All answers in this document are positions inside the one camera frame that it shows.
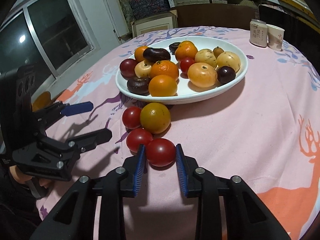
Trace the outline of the person's left hand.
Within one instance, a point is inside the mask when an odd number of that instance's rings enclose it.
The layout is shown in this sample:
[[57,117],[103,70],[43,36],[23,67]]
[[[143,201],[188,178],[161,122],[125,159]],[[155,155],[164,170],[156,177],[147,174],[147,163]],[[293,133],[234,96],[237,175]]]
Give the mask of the person's left hand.
[[[22,173],[17,166],[9,167],[9,171],[12,177],[20,184],[25,184],[27,181],[32,179],[32,176]],[[44,186],[45,188],[48,188],[49,184],[51,184],[52,182],[53,182],[52,180],[45,179],[45,178],[39,179],[39,185]]]

